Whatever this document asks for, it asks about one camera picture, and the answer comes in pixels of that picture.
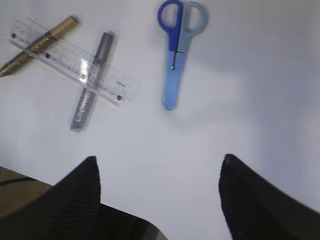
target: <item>pen cap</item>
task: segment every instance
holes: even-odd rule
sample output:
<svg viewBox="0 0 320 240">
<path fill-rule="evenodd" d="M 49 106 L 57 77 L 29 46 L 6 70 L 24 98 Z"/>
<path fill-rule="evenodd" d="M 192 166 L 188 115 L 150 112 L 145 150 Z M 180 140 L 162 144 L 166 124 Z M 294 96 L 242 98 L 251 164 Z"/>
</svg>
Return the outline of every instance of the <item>pen cap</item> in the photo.
<svg viewBox="0 0 320 240">
<path fill-rule="evenodd" d="M 114 34 L 109 32 L 108 33 L 104 32 L 94 58 L 99 60 L 102 63 L 105 63 L 108 59 L 108 55 L 112 48 L 114 39 L 115 39 Z"/>
<path fill-rule="evenodd" d="M 73 29 L 78 24 L 78 19 L 74 16 L 69 16 L 57 26 L 50 30 L 50 33 L 56 38 L 62 38 L 67 32 Z"/>
</svg>

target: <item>pen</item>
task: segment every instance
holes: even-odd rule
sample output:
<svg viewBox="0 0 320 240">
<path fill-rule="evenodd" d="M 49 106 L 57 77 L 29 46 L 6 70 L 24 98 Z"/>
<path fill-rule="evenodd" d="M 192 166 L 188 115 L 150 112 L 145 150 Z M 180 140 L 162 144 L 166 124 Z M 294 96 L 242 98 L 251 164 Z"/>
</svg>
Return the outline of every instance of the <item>pen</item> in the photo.
<svg viewBox="0 0 320 240">
<path fill-rule="evenodd" d="M 60 38 L 62 38 L 67 32 L 73 29 L 78 24 L 78 20 L 74 16 L 69 16 L 60 24 L 47 31 L 33 43 L 31 43 L 27 49 L 35 54 L 40 54 L 45 51 L 49 46 L 54 44 Z M 9 76 L 14 74 L 27 63 L 29 63 L 34 57 L 29 53 L 22 51 L 11 61 L 6 63 L 2 68 L 0 68 L 0 77 Z"/>
<path fill-rule="evenodd" d="M 114 38 L 115 37 L 112 33 L 104 32 L 100 40 L 98 50 L 96 51 L 92 66 L 88 73 L 87 84 L 94 89 L 98 88 L 99 82 L 102 78 Z M 95 97 L 96 94 L 94 92 L 86 88 L 82 90 L 82 94 L 71 123 L 71 131 L 78 133 L 82 131 L 95 101 Z"/>
</svg>

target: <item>scissor handle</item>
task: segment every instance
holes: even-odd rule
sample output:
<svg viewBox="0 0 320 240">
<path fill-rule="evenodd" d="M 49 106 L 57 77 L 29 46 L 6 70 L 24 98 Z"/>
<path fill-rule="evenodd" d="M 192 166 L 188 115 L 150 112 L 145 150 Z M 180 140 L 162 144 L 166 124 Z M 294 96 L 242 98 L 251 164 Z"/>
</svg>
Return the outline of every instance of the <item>scissor handle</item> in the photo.
<svg viewBox="0 0 320 240">
<path fill-rule="evenodd" d="M 200 23 L 195 29 L 188 29 L 189 15 L 188 8 L 196 8 L 200 13 Z M 206 10 L 197 2 L 189 1 L 184 4 L 181 20 L 181 30 L 178 42 L 178 52 L 186 53 L 194 35 L 201 33 L 207 26 L 208 15 Z"/>
<path fill-rule="evenodd" d="M 167 26 L 163 20 L 162 20 L 162 13 L 170 4 L 175 4 L 178 7 L 178 12 L 176 16 L 176 24 L 174 27 Z M 158 10 L 158 22 L 160 27 L 165 30 L 169 35 L 169 51 L 176 52 L 178 49 L 178 43 L 179 43 L 179 34 L 180 34 L 180 28 L 181 28 L 181 20 L 183 17 L 183 10 L 184 5 L 179 0 L 167 0 L 165 1 Z"/>
</svg>

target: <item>silver pen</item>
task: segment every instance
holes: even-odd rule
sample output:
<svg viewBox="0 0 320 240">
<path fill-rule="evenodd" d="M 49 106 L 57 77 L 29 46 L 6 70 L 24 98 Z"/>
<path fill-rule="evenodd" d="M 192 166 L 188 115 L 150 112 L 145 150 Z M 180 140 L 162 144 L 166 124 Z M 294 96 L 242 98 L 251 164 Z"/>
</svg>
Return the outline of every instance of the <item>silver pen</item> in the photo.
<svg viewBox="0 0 320 240">
<path fill-rule="evenodd" d="M 112 33 L 104 32 L 102 35 L 98 50 L 96 51 L 92 66 L 88 73 L 87 84 L 94 89 L 97 89 L 99 86 L 114 38 L 115 36 Z M 70 127 L 71 131 L 78 133 L 82 131 L 94 104 L 95 98 L 96 94 L 94 92 L 86 88 L 82 90 Z"/>
</svg>

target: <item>gold pen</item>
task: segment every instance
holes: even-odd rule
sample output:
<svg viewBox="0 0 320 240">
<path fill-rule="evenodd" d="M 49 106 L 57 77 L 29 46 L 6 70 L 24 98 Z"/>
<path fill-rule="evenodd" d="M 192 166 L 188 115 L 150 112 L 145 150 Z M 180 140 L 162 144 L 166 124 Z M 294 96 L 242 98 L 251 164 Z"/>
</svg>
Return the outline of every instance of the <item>gold pen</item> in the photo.
<svg viewBox="0 0 320 240">
<path fill-rule="evenodd" d="M 69 16 L 60 24 L 52 28 L 51 30 L 47 31 L 33 43 L 31 43 L 26 49 L 29 51 L 40 54 L 45 51 L 49 46 L 54 44 L 60 38 L 62 38 L 67 32 L 73 29 L 78 24 L 77 18 L 74 16 Z M 9 76 L 14 74 L 19 69 L 21 69 L 24 65 L 29 63 L 34 57 L 29 53 L 22 51 L 20 52 L 15 58 L 11 61 L 6 63 L 0 69 L 0 77 Z"/>
</svg>

